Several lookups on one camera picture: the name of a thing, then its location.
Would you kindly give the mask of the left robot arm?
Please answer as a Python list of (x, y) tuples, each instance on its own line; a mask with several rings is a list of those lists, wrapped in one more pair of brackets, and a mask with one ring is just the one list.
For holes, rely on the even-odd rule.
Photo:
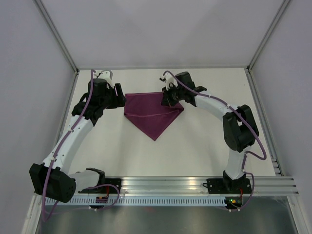
[(88, 91), (74, 106), (67, 131), (64, 132), (49, 156), (29, 170), (36, 194), (43, 198), (67, 203), (75, 193), (105, 193), (105, 172), (86, 168), (69, 173), (73, 159), (82, 142), (102, 117), (104, 110), (124, 107), (126, 98), (120, 83), (109, 78), (95, 78)]

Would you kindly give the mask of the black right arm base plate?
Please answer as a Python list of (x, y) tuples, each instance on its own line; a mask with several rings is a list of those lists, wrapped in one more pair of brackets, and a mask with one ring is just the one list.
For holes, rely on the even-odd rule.
[(223, 178), (207, 179), (202, 186), (208, 189), (209, 194), (250, 194), (252, 186), (248, 178), (226, 181)]

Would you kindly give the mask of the purple cloth napkin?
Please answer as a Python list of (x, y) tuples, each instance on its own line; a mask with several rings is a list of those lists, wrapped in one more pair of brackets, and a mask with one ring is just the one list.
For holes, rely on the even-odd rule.
[(161, 105), (161, 92), (130, 93), (125, 98), (124, 116), (154, 141), (184, 111), (179, 103), (173, 107)]

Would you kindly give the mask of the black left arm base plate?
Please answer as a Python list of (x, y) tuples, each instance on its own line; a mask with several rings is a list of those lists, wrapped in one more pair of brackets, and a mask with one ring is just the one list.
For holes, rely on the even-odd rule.
[(115, 186), (119, 191), (121, 189), (122, 179), (121, 178), (107, 178), (104, 182), (100, 182), (101, 187), (97, 188), (96, 191), (99, 194), (117, 194), (117, 191), (114, 187), (111, 186), (102, 186), (103, 184), (110, 184)]

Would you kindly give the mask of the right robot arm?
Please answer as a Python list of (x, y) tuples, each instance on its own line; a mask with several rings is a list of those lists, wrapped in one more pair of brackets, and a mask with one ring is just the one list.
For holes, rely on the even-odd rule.
[(242, 169), (248, 148), (259, 136), (251, 108), (248, 105), (231, 106), (213, 96), (205, 87), (195, 86), (189, 72), (173, 75), (165, 71), (160, 80), (165, 83), (162, 88), (163, 106), (174, 107), (183, 100), (208, 111), (223, 124), (224, 140), (229, 147), (228, 162), (221, 180), (207, 181), (205, 186), (208, 190), (213, 194), (251, 193), (250, 181)]

